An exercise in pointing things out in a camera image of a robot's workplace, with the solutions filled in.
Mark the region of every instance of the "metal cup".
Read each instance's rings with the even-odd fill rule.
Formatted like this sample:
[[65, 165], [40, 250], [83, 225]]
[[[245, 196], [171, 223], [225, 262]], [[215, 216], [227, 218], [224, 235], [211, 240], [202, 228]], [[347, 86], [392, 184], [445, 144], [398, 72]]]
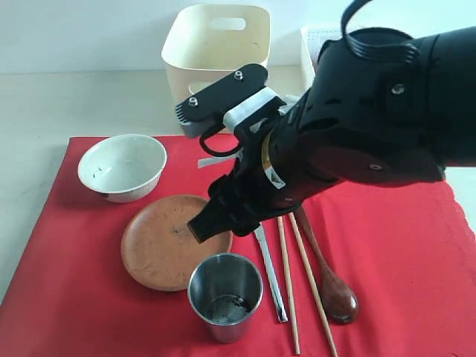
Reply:
[[238, 254], [222, 253], [202, 261], [188, 283], [188, 299], [219, 342], [238, 340], [263, 296], [254, 264]]

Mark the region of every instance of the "red tablecloth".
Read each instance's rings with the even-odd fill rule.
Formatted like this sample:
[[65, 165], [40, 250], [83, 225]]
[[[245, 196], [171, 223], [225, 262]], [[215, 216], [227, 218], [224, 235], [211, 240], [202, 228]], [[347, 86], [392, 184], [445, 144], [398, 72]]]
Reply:
[[[186, 292], [145, 288], [120, 261], [123, 230], [142, 207], [177, 193], [206, 196], [231, 162], [199, 170], [197, 140], [160, 138], [169, 162], [158, 187], [114, 204], [77, 178], [81, 155], [99, 140], [69, 143], [0, 309], [0, 356], [290, 356], [291, 326], [277, 322], [253, 237], [235, 237], [232, 251], [257, 264], [265, 293], [235, 344], [209, 337]], [[230, 140], [220, 135], [215, 147]], [[447, 184], [344, 183], [309, 199], [306, 210], [324, 256], [361, 304], [354, 324], [331, 326], [340, 356], [476, 356], [475, 236]], [[265, 229], [287, 305], [276, 220]], [[288, 220], [286, 231], [302, 355], [329, 356]]]

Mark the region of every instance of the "white bowl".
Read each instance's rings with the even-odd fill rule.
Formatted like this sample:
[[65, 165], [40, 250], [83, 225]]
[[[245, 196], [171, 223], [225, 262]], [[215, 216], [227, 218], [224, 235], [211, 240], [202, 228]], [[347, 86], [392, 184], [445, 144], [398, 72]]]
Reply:
[[131, 202], [150, 193], [167, 162], [167, 151], [156, 139], [139, 134], [107, 138], [81, 158], [80, 181], [112, 202]]

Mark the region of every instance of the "white basket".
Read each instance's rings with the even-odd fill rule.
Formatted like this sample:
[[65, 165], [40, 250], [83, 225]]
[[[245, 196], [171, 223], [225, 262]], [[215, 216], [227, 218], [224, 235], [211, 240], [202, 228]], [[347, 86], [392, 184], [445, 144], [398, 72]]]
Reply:
[[251, 5], [200, 4], [178, 13], [162, 48], [175, 104], [249, 63], [266, 67], [270, 18]]
[[[349, 26], [348, 32], [358, 30], [362, 26]], [[336, 26], [310, 25], [301, 28], [300, 72], [305, 88], [310, 88], [315, 77], [315, 68], [322, 45], [328, 39], [340, 39], [341, 28]]]

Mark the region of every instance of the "black cable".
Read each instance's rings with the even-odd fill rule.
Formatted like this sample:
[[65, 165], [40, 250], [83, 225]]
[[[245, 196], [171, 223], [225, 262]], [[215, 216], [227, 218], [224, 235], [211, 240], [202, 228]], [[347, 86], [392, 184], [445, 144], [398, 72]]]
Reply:
[[413, 63], [419, 57], [419, 50], [411, 43], [391, 45], [371, 45], [354, 39], [346, 32], [352, 16], [366, 3], [372, 0], [354, 0], [344, 11], [341, 18], [342, 37], [347, 47], [359, 58], [373, 62]]
[[222, 123], [214, 125], [211, 128], [208, 128], [207, 130], [205, 130], [205, 132], [202, 134], [202, 136], [200, 136], [200, 139], [199, 139], [199, 143], [200, 143], [200, 146], [202, 147], [202, 149], [207, 154], [210, 154], [212, 156], [216, 156], [217, 158], [224, 158], [225, 156], [233, 155], [233, 154], [237, 153], [239, 149], [241, 149], [241, 144], [237, 144], [231, 150], [224, 151], [224, 152], [218, 152], [218, 151], [210, 149], [207, 146], [207, 143], [205, 143], [205, 141], [207, 139], [211, 138], [212, 136], [214, 136], [215, 134], [217, 134], [218, 132], [220, 132], [223, 128], [225, 128], [225, 126]]

